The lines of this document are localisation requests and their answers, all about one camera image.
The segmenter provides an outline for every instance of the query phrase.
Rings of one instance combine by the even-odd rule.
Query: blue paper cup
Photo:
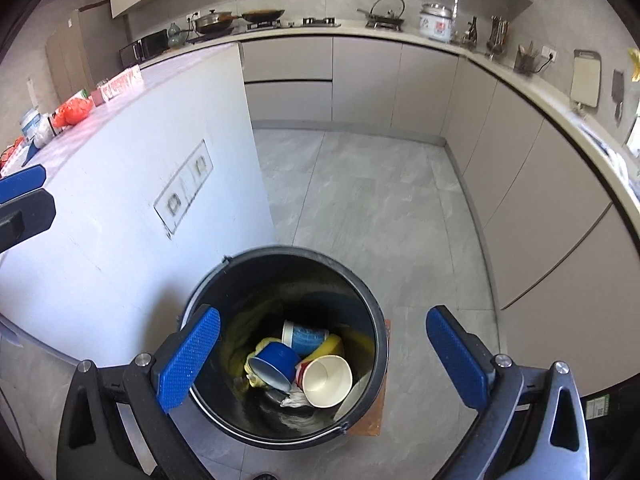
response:
[[[300,362],[300,357],[287,345],[271,342],[248,362],[254,374],[265,383],[288,392],[296,377],[296,365]]]
[[[328,330],[310,328],[293,321],[285,321],[282,327],[282,342],[302,358],[312,354],[327,337]]]

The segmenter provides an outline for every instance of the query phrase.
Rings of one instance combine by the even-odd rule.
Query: brown wooden board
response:
[[[386,340],[390,340],[391,322],[385,319],[386,325]],[[351,429],[347,432],[350,435],[357,436],[380,436],[382,430],[382,412],[385,407],[385,393],[386,393],[386,374],[382,380],[382,387],[380,393],[373,401],[373,404],[369,408],[369,411],[356,422]]]

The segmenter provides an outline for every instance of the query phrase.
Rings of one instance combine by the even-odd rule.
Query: knife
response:
[[[622,120],[622,101],[625,99],[625,74],[620,70],[613,71],[611,98],[616,104],[616,124],[620,126],[620,121]]]

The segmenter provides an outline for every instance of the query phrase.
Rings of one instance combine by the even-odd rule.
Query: pot lid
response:
[[[453,15],[453,11],[442,4],[422,4],[422,12],[443,18],[450,18]]]

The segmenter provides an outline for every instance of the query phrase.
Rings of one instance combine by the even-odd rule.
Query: black appliance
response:
[[[140,38],[133,43],[129,43],[125,48],[120,49],[122,66],[129,68],[130,66],[148,61],[153,57],[160,56],[160,54],[169,48],[168,40],[169,35],[166,29],[163,29],[149,34],[144,38]]]

